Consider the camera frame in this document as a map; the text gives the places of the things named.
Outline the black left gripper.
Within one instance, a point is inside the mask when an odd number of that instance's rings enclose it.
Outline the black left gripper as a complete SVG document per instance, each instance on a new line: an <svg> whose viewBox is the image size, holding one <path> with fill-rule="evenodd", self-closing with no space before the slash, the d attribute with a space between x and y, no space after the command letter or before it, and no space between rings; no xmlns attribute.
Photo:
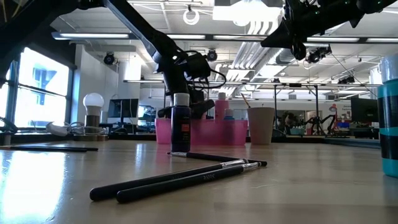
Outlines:
<svg viewBox="0 0 398 224"><path fill-rule="evenodd" d="M200 100L198 92L187 84L183 71L175 64L164 63L164 82L167 87L172 105L175 105L175 93L187 93L189 95L189 107L191 109L191 119L202 119L202 116L215 106L213 100ZM172 117L172 106L158 110L159 118L170 119Z"/></svg>

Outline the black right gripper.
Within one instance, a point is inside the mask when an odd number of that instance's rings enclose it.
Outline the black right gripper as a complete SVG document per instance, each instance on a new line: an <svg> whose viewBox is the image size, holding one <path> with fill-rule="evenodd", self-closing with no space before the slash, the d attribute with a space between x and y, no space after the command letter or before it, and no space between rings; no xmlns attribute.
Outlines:
<svg viewBox="0 0 398 224"><path fill-rule="evenodd" d="M348 21L353 9L350 0L286 1L285 15L276 30L262 42L262 47L290 48L301 60L306 55L304 42L333 26Z"/></svg>

